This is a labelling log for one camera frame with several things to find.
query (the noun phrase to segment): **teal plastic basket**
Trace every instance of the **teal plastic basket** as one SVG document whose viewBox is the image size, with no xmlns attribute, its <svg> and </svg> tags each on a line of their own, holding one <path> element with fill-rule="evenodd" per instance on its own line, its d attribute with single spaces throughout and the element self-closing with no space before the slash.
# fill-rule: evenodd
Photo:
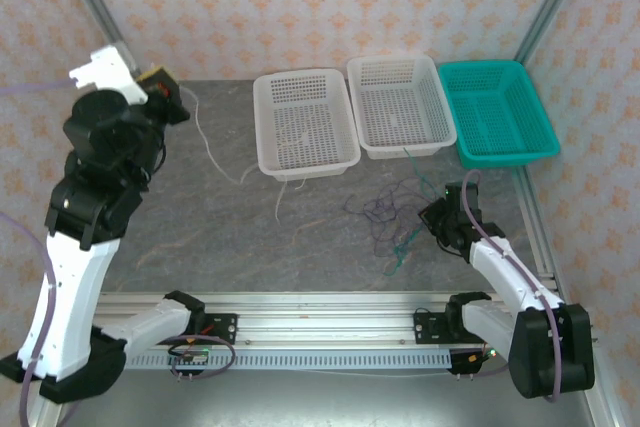
<svg viewBox="0 0 640 427">
<path fill-rule="evenodd" d="M 454 62 L 439 69 L 467 169 L 525 165 L 560 152 L 549 118 L 522 64 Z"/>
</svg>

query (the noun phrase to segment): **robotic arm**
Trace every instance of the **robotic arm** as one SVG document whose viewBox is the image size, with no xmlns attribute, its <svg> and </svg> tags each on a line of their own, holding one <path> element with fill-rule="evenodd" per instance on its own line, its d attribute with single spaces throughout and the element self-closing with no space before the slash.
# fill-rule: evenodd
<svg viewBox="0 0 640 427">
<path fill-rule="evenodd" d="M 122 47 L 108 46 L 91 63 L 70 72 L 77 87 L 98 90 L 80 97 L 64 132 L 73 145 L 64 179 L 53 189 L 45 224 L 56 278 L 56 305 L 45 325 L 45 277 L 29 334 L 20 350 L 0 361 L 0 373 L 22 382 L 36 339 L 48 327 L 34 376 L 40 394 L 66 403 L 104 393 L 133 357 L 168 337 L 197 333 L 204 304 L 172 292 L 152 310 L 123 324 L 98 328 L 93 315 L 105 273 L 129 218 L 164 162 L 164 131 L 189 118 L 178 84 L 163 69 L 135 81 Z"/>
<path fill-rule="evenodd" d="M 507 260 L 509 256 L 523 265 L 502 230 L 493 223 L 483 224 L 478 186 L 469 184 L 467 192 L 474 219 L 502 253 L 472 225 L 463 209 L 461 183 L 447 184 L 445 198 L 430 204 L 420 212 L 420 217 L 437 242 L 455 248 L 491 283 L 508 312 L 483 292 L 454 295 L 445 311 L 449 333 L 454 338 L 471 333 L 489 343 L 508 360 L 513 383 L 524 397 L 550 395 L 555 362 L 551 326 L 541 302 L 544 297 L 559 331 L 561 392 L 590 389 L 595 377 L 589 315 L 578 304 L 566 305 L 528 269 L 516 269 Z"/>
</svg>

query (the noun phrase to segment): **plastic basket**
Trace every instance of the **plastic basket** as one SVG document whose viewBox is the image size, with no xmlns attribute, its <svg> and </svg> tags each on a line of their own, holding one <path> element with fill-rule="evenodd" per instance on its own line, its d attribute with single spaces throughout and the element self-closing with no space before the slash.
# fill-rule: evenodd
<svg viewBox="0 0 640 427">
<path fill-rule="evenodd" d="M 253 84 L 258 165 L 279 181 L 342 174 L 360 160 L 343 75 L 311 69 Z"/>
<path fill-rule="evenodd" d="M 433 155 L 456 129 L 430 57 L 383 55 L 347 64 L 360 145 L 372 159 Z"/>
<path fill-rule="evenodd" d="M 560 144 L 524 67 L 512 60 L 455 62 L 440 76 L 458 129 L 462 165 L 525 165 Z"/>
</svg>

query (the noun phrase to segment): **orange floral pattern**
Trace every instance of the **orange floral pattern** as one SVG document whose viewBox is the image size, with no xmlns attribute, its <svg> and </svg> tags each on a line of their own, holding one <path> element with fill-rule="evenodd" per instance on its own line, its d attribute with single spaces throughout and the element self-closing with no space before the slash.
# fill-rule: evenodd
<svg viewBox="0 0 640 427">
<path fill-rule="evenodd" d="M 82 0 L 0 0 L 0 86 L 65 79 L 105 43 Z M 156 16 L 127 17 L 146 28 Z M 0 209 L 45 239 L 51 189 L 62 178 L 70 150 L 62 132 L 75 89 L 2 98 Z M 19 233 L 0 226 L 0 355 L 20 348 L 42 282 L 38 254 Z M 19 385 L 0 378 L 2 425 L 19 425 Z"/>
<path fill-rule="evenodd" d="M 558 268 L 640 425 L 640 0 L 565 0 L 530 65 L 561 154 L 531 165 Z"/>
<path fill-rule="evenodd" d="M 344 60 L 380 52 L 428 53 L 438 62 L 513 58 L 542 2 L 105 1 L 127 42 L 136 46 L 140 61 L 153 57 L 156 63 L 170 64 L 183 79 L 217 79 L 222 72 L 224 78 L 247 79 L 291 66 L 344 70 Z M 611 9 L 615 21 L 617 11 Z M 309 42 L 314 32 L 322 33 L 322 39 L 312 36 L 314 41 Z M 226 39 L 222 48 L 210 41 L 213 33 Z M 250 61 L 247 52 L 253 54 Z"/>
</svg>

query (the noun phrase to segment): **white plastic basket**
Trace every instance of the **white plastic basket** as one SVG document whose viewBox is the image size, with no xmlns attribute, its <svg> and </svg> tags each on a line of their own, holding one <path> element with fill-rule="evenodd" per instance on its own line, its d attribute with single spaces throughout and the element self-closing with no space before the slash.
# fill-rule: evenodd
<svg viewBox="0 0 640 427">
<path fill-rule="evenodd" d="M 436 66 L 426 55 L 381 55 L 347 64 L 360 145 L 372 159 L 433 155 L 457 134 Z"/>
<path fill-rule="evenodd" d="M 343 75 L 310 69 L 264 75 L 253 84 L 258 165 L 277 180 L 342 174 L 360 160 Z"/>
</svg>

